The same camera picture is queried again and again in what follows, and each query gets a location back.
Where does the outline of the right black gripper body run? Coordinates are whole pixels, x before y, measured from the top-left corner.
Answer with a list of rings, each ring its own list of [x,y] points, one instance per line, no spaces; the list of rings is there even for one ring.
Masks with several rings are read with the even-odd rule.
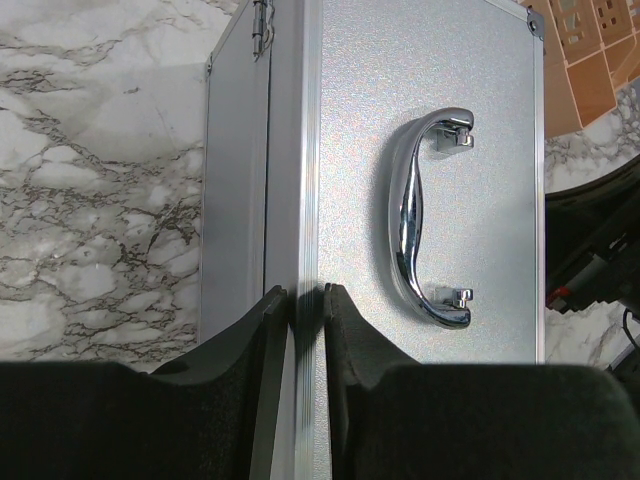
[[[639,160],[546,196],[546,359],[639,353]]]

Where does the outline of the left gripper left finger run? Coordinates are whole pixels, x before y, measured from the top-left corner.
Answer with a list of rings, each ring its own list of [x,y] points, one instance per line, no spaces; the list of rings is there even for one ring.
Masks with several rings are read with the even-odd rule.
[[[151,373],[116,362],[5,362],[5,479],[266,479],[289,302],[272,288],[240,320]]]

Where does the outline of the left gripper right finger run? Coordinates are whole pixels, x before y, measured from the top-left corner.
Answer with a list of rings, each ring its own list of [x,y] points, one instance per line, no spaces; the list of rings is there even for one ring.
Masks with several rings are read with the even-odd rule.
[[[635,479],[639,417],[584,366],[419,363],[324,293],[337,479]]]

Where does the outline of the silver metal case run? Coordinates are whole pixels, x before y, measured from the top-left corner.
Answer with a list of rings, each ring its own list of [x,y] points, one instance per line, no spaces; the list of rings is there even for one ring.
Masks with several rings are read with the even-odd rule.
[[[273,479],[331,475],[324,287],[422,363],[544,358],[542,17],[243,1],[208,60],[201,326],[292,299]]]

